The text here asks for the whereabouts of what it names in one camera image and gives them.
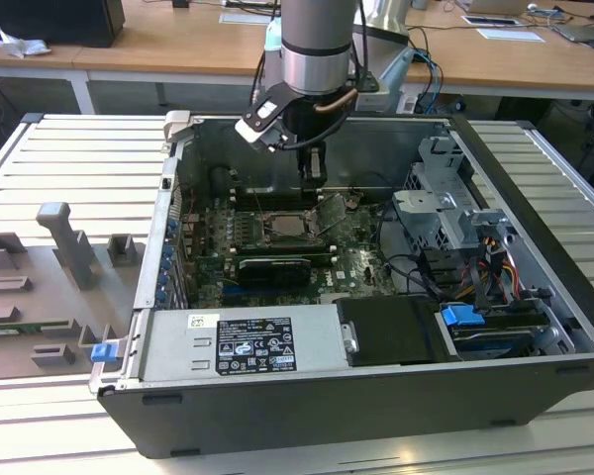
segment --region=blue clip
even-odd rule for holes
[[[486,321],[473,311],[472,305],[449,305],[441,311],[448,326],[451,325],[484,325]]]
[[[92,347],[90,361],[93,363],[111,363],[117,361],[118,343],[97,343]]]

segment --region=computer case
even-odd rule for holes
[[[23,40],[108,48],[126,17],[121,0],[3,0],[0,28]]]

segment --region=warning label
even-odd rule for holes
[[[216,348],[221,376],[297,370],[289,318],[220,320]]]

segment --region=wooden desk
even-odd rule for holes
[[[594,5],[539,3],[594,13]],[[594,49],[544,28],[530,30],[545,43],[485,40],[476,30],[461,28],[468,25],[459,8],[445,12],[445,2],[429,4],[427,11],[411,9],[407,24],[460,27],[426,29],[432,56],[445,72],[443,92],[594,100]],[[186,10],[172,9],[168,1],[124,0],[124,9],[126,25],[113,47],[51,45],[53,53],[25,59],[0,50],[0,75],[69,80],[82,113],[88,114],[95,112],[90,80],[250,84],[265,27],[221,24],[223,10],[215,5],[195,4]],[[413,31],[412,39],[419,48],[424,46],[420,31]],[[413,64],[405,88],[420,90],[428,79],[427,67]]]
[[[443,2],[430,2],[427,11],[411,9],[407,24],[434,27],[467,26],[462,10],[455,7],[446,13]],[[594,5],[573,2],[540,1],[543,7],[559,5],[572,13],[589,16]],[[525,23],[545,19],[524,15]],[[572,24],[588,23],[575,18]],[[486,95],[490,88],[499,88],[501,95],[522,97],[590,98],[594,93],[594,49],[573,44],[546,28],[528,28],[545,43],[507,42],[484,39],[475,29],[425,30],[432,58],[445,72],[444,92]],[[412,41],[424,48],[420,31],[412,31]],[[427,68],[422,64],[410,67],[407,81],[426,82]]]
[[[126,24],[114,46],[82,48],[73,60],[74,67],[216,75],[255,73],[265,26],[221,24],[223,9],[214,5],[172,9],[168,1],[124,0],[124,10]]]

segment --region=black plastic cover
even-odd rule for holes
[[[448,361],[436,312],[426,297],[402,295],[340,299],[342,324],[354,328],[358,352],[348,356],[350,366],[424,364]]]

